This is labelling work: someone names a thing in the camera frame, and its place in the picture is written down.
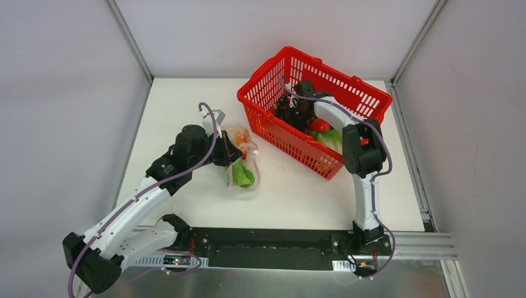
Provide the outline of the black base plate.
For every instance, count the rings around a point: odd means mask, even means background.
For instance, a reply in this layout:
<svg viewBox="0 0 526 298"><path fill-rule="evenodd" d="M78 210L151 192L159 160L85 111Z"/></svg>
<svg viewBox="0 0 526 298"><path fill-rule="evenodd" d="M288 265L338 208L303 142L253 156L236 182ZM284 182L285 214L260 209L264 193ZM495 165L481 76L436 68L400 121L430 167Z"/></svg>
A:
<svg viewBox="0 0 526 298"><path fill-rule="evenodd" d="M227 248L212 257L200 256L192 250L176 248L176 242L168 246L171 251L186 251L203 260L204 266L211 268L243 269L284 269L303 271L353 271L354 266L375 270L380 265L376 255L367 258L365 255L354 257L342 250L334 256L324 255L317 250L302 249L242 249Z"/></svg>

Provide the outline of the black grape bunch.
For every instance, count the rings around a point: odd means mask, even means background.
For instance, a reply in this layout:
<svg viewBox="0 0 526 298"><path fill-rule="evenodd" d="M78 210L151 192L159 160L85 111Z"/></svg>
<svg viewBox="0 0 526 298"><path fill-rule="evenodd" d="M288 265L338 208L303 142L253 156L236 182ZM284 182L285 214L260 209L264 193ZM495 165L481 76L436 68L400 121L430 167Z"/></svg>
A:
<svg viewBox="0 0 526 298"><path fill-rule="evenodd" d="M293 111L293 108L290 105L291 100L292 100L292 96L288 93L283 94L278 99L278 101L273 105L274 116L276 118L284 122L287 122L290 120L290 116Z"/></svg>

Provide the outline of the aluminium frame rail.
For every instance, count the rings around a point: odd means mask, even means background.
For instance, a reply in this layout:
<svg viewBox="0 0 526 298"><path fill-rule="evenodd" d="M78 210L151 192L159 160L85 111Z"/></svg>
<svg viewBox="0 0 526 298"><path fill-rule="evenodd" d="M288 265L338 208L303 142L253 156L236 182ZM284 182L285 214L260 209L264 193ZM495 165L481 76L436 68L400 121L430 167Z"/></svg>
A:
<svg viewBox="0 0 526 298"><path fill-rule="evenodd" d="M212 257L227 248L317 250L334 256L342 250L354 257L376 255L396 260L456 260L457 252L447 233L394 232L381 240L360 245L349 230L282 230L254 228L190 227L180 233L176 248Z"/></svg>

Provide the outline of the napa cabbage toy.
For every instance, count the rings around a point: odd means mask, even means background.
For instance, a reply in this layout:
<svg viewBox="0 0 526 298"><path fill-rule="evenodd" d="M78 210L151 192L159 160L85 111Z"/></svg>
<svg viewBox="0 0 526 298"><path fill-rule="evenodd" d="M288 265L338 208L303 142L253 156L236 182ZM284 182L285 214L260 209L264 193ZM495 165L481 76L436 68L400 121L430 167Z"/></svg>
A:
<svg viewBox="0 0 526 298"><path fill-rule="evenodd" d="M249 188L254 185L256 181L254 173L244 165L242 160L237 161L231 169L233 186Z"/></svg>

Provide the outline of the clear zip top bag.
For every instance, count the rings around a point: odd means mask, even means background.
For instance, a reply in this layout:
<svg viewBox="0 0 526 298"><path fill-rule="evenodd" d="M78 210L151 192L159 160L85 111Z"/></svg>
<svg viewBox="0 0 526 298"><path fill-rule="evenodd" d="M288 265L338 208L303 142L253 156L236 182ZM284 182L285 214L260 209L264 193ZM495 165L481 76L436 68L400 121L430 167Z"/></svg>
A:
<svg viewBox="0 0 526 298"><path fill-rule="evenodd" d="M242 189L253 192L257 190L261 181L261 174L257 166L259 149L252 140L249 130L242 125L224 125L231 143L242 152L242 157L229 165L223 171L223 178L228 189Z"/></svg>

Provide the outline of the green lettuce toy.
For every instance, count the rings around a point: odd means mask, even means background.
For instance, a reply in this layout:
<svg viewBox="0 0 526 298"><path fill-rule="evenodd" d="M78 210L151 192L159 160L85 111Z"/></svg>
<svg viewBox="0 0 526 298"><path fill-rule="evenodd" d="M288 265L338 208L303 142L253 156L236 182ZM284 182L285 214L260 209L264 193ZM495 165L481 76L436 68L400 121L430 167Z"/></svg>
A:
<svg viewBox="0 0 526 298"><path fill-rule="evenodd" d="M309 132L309 135L338 154L342 154L342 135L336 129L325 130L323 132L312 130Z"/></svg>

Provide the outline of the red pepper toy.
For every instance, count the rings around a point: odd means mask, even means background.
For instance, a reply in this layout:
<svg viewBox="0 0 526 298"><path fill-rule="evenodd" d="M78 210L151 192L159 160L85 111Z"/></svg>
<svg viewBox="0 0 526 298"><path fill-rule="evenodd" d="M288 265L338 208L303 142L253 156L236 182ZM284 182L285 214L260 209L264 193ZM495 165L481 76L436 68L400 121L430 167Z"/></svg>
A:
<svg viewBox="0 0 526 298"><path fill-rule="evenodd" d="M308 130L310 132L323 133L332 130L332 127L325 120L316 118L309 123Z"/></svg>

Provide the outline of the red plastic shopping basket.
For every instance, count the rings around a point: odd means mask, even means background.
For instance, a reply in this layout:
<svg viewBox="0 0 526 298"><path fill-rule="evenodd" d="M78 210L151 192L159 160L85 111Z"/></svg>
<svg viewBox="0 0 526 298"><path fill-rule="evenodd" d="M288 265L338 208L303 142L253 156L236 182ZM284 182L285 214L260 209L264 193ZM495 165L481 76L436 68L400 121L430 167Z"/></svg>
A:
<svg viewBox="0 0 526 298"><path fill-rule="evenodd" d="M296 85L309 80L318 91L327 91L351 112L382 122L392 97L358 76L348 76L291 46L283 47L263 63L237 92L251 130L300 163L332 179L343 167L341 154L276 118L274 104L284 94L279 76Z"/></svg>

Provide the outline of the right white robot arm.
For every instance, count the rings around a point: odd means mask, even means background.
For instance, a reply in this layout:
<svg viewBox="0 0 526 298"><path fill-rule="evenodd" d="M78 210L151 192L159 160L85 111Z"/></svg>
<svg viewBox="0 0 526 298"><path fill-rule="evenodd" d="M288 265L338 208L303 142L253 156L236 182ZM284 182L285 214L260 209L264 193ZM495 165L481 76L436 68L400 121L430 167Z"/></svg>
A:
<svg viewBox="0 0 526 298"><path fill-rule="evenodd" d="M342 135L342 160L355 189L352 246L362 255L370 253L384 236L377 212L375 180L383 163L391 160L379 122L356 115L326 91L317 92L309 81L295 86L280 83L280 87L285 94L278 104L278 118L301 132L309 131L310 123L321 119Z"/></svg>

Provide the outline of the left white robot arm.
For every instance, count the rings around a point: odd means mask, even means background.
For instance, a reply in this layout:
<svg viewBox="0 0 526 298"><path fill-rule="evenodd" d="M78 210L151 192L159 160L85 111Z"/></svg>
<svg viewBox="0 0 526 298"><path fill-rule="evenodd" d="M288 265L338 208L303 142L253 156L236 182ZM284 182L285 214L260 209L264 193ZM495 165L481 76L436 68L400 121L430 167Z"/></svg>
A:
<svg viewBox="0 0 526 298"><path fill-rule="evenodd" d="M225 130L207 133L199 125L186 125L167 152L154 160L136 189L103 220L79 235L71 232L63 240L66 263L71 272L68 295L74 297L73 282L79 278L91 294L100 294L119 279L131 264L153 251L171 247L184 250L190 225L175 214L162 216L150 229L132 231L153 210L170 199L203 166L228 166L243 156Z"/></svg>

